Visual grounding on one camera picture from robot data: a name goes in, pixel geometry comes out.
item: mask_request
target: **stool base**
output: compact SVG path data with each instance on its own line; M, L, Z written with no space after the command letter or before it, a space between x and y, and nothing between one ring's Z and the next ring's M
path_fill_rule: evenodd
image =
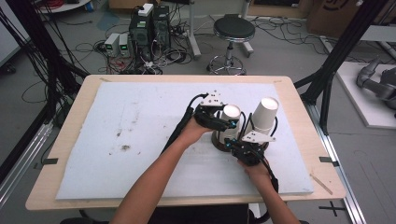
M225 55L214 57L209 65L206 67L206 70L210 72L210 74L216 75L228 75L228 76L244 76L247 74L246 69L244 69L244 65L241 60L232 56L231 59L228 59Z

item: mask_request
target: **stool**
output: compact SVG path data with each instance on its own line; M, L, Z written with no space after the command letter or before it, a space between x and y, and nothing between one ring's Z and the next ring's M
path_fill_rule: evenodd
M245 75L247 71L241 60L232 55L233 43L248 42L252 39L255 33L254 25L242 18L223 17L215 21L213 32L219 38L228 40L230 44L226 54L214 57L206 70L216 75Z

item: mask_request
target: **human arm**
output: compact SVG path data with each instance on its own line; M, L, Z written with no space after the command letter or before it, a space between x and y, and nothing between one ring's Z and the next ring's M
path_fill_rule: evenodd
M148 223L183 152L208 131L191 119L180 136L136 180L110 223Z
M245 169L245 173L262 196L273 223L300 223L274 190L268 170L262 163L254 166L246 166L241 161L238 161L238 163Z

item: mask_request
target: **black mount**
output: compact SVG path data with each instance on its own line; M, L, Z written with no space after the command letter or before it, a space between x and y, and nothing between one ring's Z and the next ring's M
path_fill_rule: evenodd
M294 83L296 89L311 83L306 92L301 94L302 100L309 105L315 105L318 97L323 92L319 125L326 135L329 134L327 131L327 119L332 93L332 79L345 58L361 40L361 37L387 2L387 0L364 1L319 70L311 76Z

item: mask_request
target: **round stool seat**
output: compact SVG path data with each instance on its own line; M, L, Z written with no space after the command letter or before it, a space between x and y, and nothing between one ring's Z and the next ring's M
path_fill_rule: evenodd
M253 38L254 25L242 18L223 17L215 21L213 31L218 37L232 42L247 42Z

